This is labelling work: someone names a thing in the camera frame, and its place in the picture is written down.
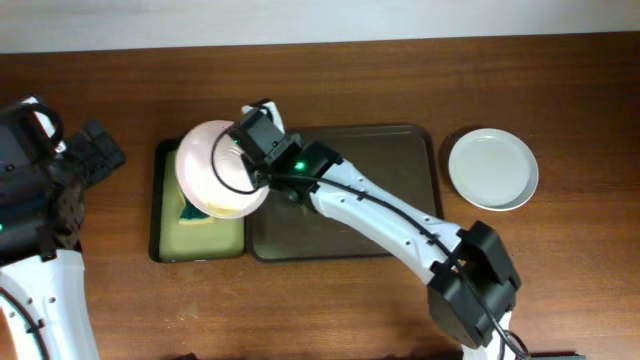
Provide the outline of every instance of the white wall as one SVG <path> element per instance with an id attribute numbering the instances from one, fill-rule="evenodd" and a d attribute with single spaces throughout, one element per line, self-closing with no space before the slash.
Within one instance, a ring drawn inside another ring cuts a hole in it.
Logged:
<path id="1" fill-rule="evenodd" d="M 640 30 L 640 0 L 0 0 L 0 53 Z"/>

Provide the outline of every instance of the cable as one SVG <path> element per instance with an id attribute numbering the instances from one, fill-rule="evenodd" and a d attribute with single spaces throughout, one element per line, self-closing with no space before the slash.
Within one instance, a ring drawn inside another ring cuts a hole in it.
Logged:
<path id="1" fill-rule="evenodd" d="M 261 188 L 257 187 L 257 188 L 254 188 L 252 190 L 239 190 L 239 189 L 236 189 L 233 186 L 227 184 L 224 180 L 222 180 L 222 178 L 220 177 L 220 174 L 218 173 L 218 170 L 216 169 L 216 162 L 215 162 L 215 157 L 214 157 L 214 155 L 216 153 L 216 148 L 218 147 L 218 144 L 220 143 L 220 140 L 222 140 L 222 138 L 225 135 L 227 135 L 227 131 L 228 130 L 229 130 L 229 128 L 226 128 L 223 132 L 220 133 L 220 135 L 218 135 L 216 140 L 213 142 L 213 148 L 211 149 L 211 167 L 213 168 L 213 174 L 216 176 L 216 179 L 218 179 L 218 181 L 220 182 L 220 184 L 222 184 L 222 186 L 224 186 L 225 188 L 227 188 L 230 191 L 233 191 L 236 194 L 241 194 L 241 195 L 255 194 Z"/>
<path id="2" fill-rule="evenodd" d="M 516 355 L 516 358 L 518 358 L 518 359 L 529 359 L 529 355 L 528 355 L 529 352 L 528 352 L 526 346 L 524 346 L 524 343 L 522 343 L 522 340 L 520 340 L 520 338 L 517 337 L 517 335 L 515 335 L 512 331 L 504 330 L 502 328 L 502 326 L 500 326 L 500 323 L 496 319 L 495 315 L 493 315 L 493 312 L 491 311 L 491 308 L 489 307 L 487 302 L 484 300 L 484 298 L 480 294 L 479 290 L 475 287 L 475 285 L 473 285 L 473 283 L 471 282 L 471 279 L 468 277 L 468 275 L 463 270 L 463 266 L 460 263 L 460 261 L 458 259 L 456 259 L 453 256 L 453 254 L 451 253 L 451 251 L 449 251 L 449 249 L 440 241 L 440 239 L 438 239 L 438 236 L 436 236 L 435 234 L 429 232 L 422 225 L 420 225 L 419 222 L 415 221 L 413 218 L 411 218 L 405 212 L 403 212 L 402 210 L 398 209 L 397 207 L 387 203 L 386 201 L 380 200 L 380 199 L 378 199 L 378 198 L 376 198 L 374 196 L 371 196 L 371 195 L 367 194 L 366 192 L 358 191 L 356 189 L 352 189 L 349 186 L 340 184 L 340 183 L 335 182 L 333 180 L 324 179 L 324 178 L 316 178 L 316 177 L 311 177 L 311 176 L 302 176 L 302 175 L 273 174 L 273 175 L 268 175 L 268 176 L 270 178 L 272 178 L 272 179 L 295 180 L 295 181 L 313 181 L 313 182 L 325 183 L 325 184 L 334 186 L 334 187 L 336 187 L 338 189 L 341 189 L 341 190 L 344 190 L 346 192 L 349 192 L 349 193 L 352 193 L 354 195 L 357 195 L 358 197 L 361 197 L 363 199 L 367 199 L 367 200 L 369 200 L 369 201 L 371 201 L 371 202 L 373 202 L 375 204 L 378 204 L 380 206 L 383 206 L 383 207 L 391 210 L 392 212 L 396 213 L 401 218 L 405 219 L 408 223 L 410 223 L 416 229 L 418 229 L 418 231 L 420 231 L 420 233 L 422 235 L 427 237 L 427 239 L 429 239 L 429 241 L 431 243 L 435 244 L 438 248 L 440 248 L 440 250 L 447 256 L 449 261 L 451 261 L 453 266 L 455 266 L 456 269 L 458 269 L 458 273 L 462 277 L 462 280 L 467 284 L 467 286 L 471 290 L 473 296 L 476 298 L 476 300 L 478 300 L 478 303 L 480 303 L 480 306 L 482 307 L 482 309 L 486 313 L 487 317 L 491 321 L 491 324 L 492 324 L 493 328 L 496 330 L 496 332 L 498 333 L 498 335 L 500 336 L 500 338 L 504 342 L 504 344 L 507 345 L 509 347 L 509 349 L 511 349 L 511 351 L 513 351 L 513 353 Z M 518 348 L 518 346 L 515 345 L 509 339 L 509 334 L 511 334 L 516 339 L 516 341 L 519 343 L 519 345 L 522 347 L 522 349 Z M 504 356 L 504 347 L 503 346 L 501 346 L 501 348 L 502 348 L 501 353 L 503 354 L 502 356 Z"/>
<path id="3" fill-rule="evenodd" d="M 42 335 L 40 335 L 41 326 L 33 321 L 31 316 L 29 316 L 29 313 L 22 307 L 22 305 L 20 305 L 20 303 L 18 303 L 18 301 L 14 299 L 14 297 L 11 296 L 11 294 L 9 294 L 3 287 L 0 287 L 0 296 L 2 296 L 9 304 L 11 304 L 18 315 L 20 315 L 24 322 L 29 325 L 27 334 L 31 333 L 31 335 L 34 337 L 36 346 L 38 347 L 38 352 L 40 352 L 40 356 L 42 357 L 42 359 L 48 360 L 49 354 L 47 352 L 47 347 L 44 343 L 44 340 L 42 339 Z"/>

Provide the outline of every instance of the plate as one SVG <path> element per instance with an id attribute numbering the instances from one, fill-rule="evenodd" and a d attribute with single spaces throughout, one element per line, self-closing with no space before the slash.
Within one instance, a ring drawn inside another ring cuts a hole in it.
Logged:
<path id="1" fill-rule="evenodd" d="M 463 198 L 494 211 L 513 210 L 529 201 L 539 176 L 527 145 L 498 129 L 479 129 L 461 137 L 449 155 L 449 175 Z"/>
<path id="2" fill-rule="evenodd" d="M 193 128 L 180 142 L 176 155 L 176 176 L 185 197 L 198 210 L 221 218 L 236 219 L 255 211 L 267 198 L 264 187 L 251 195 L 235 193 L 225 188 L 213 173 L 211 150 L 213 142 L 233 121 L 214 120 Z M 240 147 L 228 136 L 216 149 L 216 170 L 231 187 L 251 190 L 253 185 L 242 163 Z"/>

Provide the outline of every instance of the black tray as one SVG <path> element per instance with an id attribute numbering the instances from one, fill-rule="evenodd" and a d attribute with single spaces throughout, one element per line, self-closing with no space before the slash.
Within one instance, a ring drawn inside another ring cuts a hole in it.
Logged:
<path id="1" fill-rule="evenodd" d="M 378 186 L 442 218 L 431 137 L 415 125 L 292 129 L 305 141 L 333 147 Z M 246 247 L 265 262 L 382 256 L 388 253 L 356 230 L 291 204 L 271 192 L 246 223 Z"/>

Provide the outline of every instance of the brown wooden tabletop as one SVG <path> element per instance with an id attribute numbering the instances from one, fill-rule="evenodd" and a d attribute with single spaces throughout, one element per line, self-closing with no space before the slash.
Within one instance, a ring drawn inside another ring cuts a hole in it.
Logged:
<path id="1" fill-rule="evenodd" d="M 270 97 L 291 127 L 415 123 L 524 140 L 540 183 L 506 213 L 440 174 L 445 216 L 500 233 L 536 352 L 640 354 L 640 34 L 0 56 L 0 103 L 37 93 L 68 134 L 99 118 L 127 165 L 87 193 L 86 296 L 103 359 L 380 359 L 457 349 L 394 258 L 266 265 L 149 259 L 156 145 Z M 0 324 L 0 357 L 13 357 Z"/>

